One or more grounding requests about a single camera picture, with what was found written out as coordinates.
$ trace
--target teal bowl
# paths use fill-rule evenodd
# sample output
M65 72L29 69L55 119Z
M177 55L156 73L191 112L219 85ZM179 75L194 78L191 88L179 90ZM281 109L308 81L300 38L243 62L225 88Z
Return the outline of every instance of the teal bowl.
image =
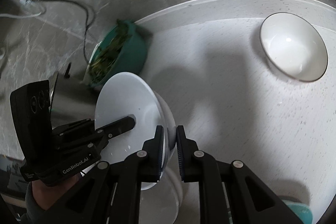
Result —
M310 208L302 203L292 202L288 200L282 200L303 222L303 224L312 224L313 222L313 213Z
M115 63L111 67L110 71L99 83L90 83L90 86L95 87L104 85L113 75L127 71L134 74L139 74L143 68L143 65L147 57L147 46L143 38L137 33L136 25L128 20L122 22L128 25L129 38L125 41ZM103 51L111 42L111 40L117 35L117 27L115 26L103 39L100 46L93 54L92 61L98 57L101 51Z

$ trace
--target white ceramic bowl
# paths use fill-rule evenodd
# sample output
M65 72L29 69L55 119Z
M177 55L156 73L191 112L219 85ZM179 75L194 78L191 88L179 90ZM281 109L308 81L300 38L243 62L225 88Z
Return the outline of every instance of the white ceramic bowl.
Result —
M176 143L176 125L167 103L139 76L121 72L103 86L95 110L95 128L100 128L125 116L135 118L129 132L111 139L101 151L101 159L113 164L142 149L144 141L152 139L156 126L164 128L162 173ZM155 183L143 183L142 190Z
M276 68L303 82L316 81L328 65L320 34L303 18L290 13L267 17L260 28L261 45Z

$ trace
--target white bowl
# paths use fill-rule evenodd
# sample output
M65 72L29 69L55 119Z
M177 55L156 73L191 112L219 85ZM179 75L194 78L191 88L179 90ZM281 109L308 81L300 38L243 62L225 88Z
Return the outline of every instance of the white bowl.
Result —
M103 86L95 110L95 128L100 128L125 116L135 118L129 132L111 139L101 151L101 159L110 164L142 149L146 140L155 135L156 126L164 128L162 174L176 143L176 125L166 102L142 80L130 72L112 76ZM142 183L142 190L155 183Z
M181 177L167 166L155 187L141 191L139 224L173 224L182 200Z
M303 18L290 13L267 17L260 28L261 45L273 65L303 82L320 79L328 65L320 34Z

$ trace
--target black bracket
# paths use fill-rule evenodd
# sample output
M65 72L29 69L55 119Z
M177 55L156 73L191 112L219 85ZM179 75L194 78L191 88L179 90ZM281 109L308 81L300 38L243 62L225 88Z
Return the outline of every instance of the black bracket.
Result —
M135 120L124 117L95 130L95 122L86 119L52 130L50 154L46 160L27 161L20 168L26 181L40 179L54 186L100 160L100 152L109 140L133 129Z
M220 162L198 150L183 126L177 127L177 150L182 180L199 182L201 224L229 224L228 211L233 223L302 224L243 162Z
M99 162L37 224L137 224L141 182L157 182L161 176L163 136L163 127L157 126L141 151L116 164Z

